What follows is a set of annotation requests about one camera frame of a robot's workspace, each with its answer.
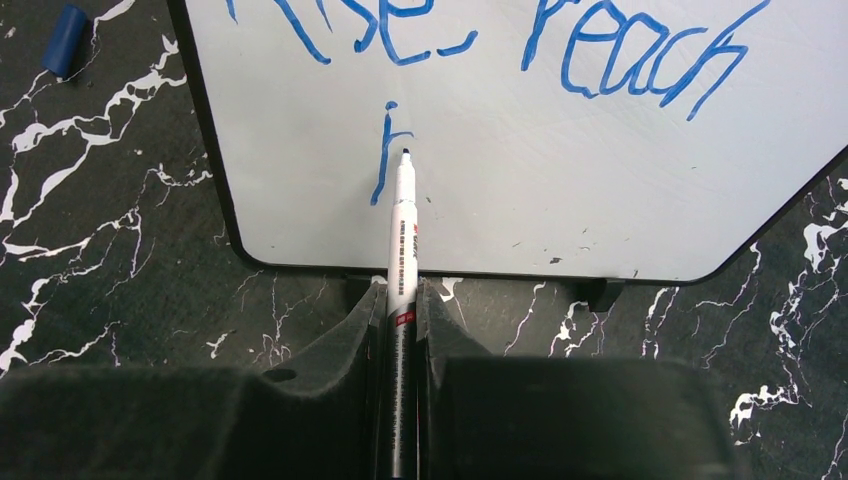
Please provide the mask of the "blue marker cap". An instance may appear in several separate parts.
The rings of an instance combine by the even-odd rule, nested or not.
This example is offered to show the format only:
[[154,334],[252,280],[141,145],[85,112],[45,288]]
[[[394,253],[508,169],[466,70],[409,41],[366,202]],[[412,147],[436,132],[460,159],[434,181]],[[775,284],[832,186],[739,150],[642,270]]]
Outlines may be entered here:
[[47,71],[58,78],[68,76],[87,23],[88,16],[81,8],[73,4],[63,7],[42,56]]

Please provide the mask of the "black framed whiteboard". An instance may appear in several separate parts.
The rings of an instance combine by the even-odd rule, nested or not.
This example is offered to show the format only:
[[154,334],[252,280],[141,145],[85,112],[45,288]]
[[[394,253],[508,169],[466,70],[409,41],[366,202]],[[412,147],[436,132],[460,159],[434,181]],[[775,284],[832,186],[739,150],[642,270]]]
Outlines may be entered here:
[[231,241],[382,269],[695,282],[847,145],[843,1],[172,1]]

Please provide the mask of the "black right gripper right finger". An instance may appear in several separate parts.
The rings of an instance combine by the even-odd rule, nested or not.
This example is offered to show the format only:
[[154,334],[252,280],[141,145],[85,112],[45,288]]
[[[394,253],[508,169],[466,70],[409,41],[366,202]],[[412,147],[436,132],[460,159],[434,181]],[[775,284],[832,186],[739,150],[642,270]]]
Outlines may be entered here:
[[674,362],[499,356],[418,293],[425,479],[738,479],[711,383]]

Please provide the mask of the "blue white marker pen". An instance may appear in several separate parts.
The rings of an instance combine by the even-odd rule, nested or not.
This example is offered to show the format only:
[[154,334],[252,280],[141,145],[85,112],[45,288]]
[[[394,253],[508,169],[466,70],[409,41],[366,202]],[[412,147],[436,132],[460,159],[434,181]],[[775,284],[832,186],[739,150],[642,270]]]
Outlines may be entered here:
[[381,476],[412,479],[417,473],[417,392],[413,353],[417,335],[418,213],[416,172],[409,149],[396,169],[389,243],[388,381]]

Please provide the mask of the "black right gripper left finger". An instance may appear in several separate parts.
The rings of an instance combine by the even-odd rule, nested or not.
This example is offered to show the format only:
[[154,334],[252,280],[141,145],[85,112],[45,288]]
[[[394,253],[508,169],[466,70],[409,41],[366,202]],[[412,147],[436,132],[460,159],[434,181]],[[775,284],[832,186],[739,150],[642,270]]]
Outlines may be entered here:
[[365,479],[373,467],[374,285],[289,361],[30,367],[1,382],[5,479]]

